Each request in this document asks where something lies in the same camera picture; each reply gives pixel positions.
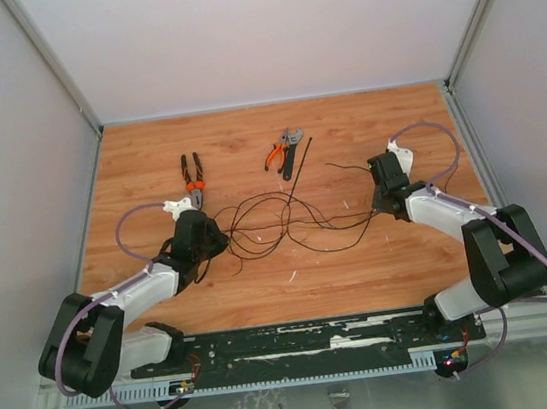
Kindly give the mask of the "black zip tie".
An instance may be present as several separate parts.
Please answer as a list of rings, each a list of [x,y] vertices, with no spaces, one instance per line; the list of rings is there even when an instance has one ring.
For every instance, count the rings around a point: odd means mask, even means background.
[[[291,191],[289,192],[289,195],[288,195],[289,197],[288,197],[288,200],[287,200],[287,202],[286,202],[286,206],[287,206],[288,208],[289,208],[289,206],[291,206],[291,204],[292,204],[291,202],[295,199],[295,197],[294,197],[294,192],[295,192],[295,190],[296,190],[296,188],[297,188],[297,185],[298,185],[298,183],[299,183],[299,181],[300,181],[299,178],[300,178],[300,176],[301,176],[301,172],[302,172],[302,170],[303,170],[303,167],[305,166],[305,162],[306,162],[307,155],[308,155],[308,150],[310,149],[310,145],[312,144],[312,142],[313,142],[313,137],[310,136],[310,137],[308,138],[308,143],[307,143],[306,147],[304,148],[305,150],[304,150],[304,152],[303,152],[303,156],[302,156],[302,159],[301,159],[301,163],[299,164],[299,168],[298,168],[298,170],[297,170],[297,174],[296,174],[296,176],[295,176],[294,183],[293,183],[293,185],[292,185],[292,187],[291,187],[292,189],[291,189]]]

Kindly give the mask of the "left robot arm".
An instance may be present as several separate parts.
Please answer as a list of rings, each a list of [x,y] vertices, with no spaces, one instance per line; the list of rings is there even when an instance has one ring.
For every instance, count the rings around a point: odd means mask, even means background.
[[[62,300],[38,372],[61,394],[102,396],[121,374],[155,364],[175,374],[187,363],[187,348],[167,326],[126,327],[158,303],[184,291],[202,263],[226,250],[229,238],[212,218],[189,209],[177,218],[174,236],[133,277],[94,295],[72,293]]]

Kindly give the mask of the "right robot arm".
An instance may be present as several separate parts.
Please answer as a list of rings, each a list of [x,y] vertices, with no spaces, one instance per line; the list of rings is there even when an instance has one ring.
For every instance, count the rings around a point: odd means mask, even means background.
[[[522,206],[479,206],[410,182],[389,150],[371,157],[368,168],[375,183],[373,210],[432,227],[464,246],[467,278],[424,301],[424,329],[431,339],[449,341],[474,314],[547,286],[547,251]]]

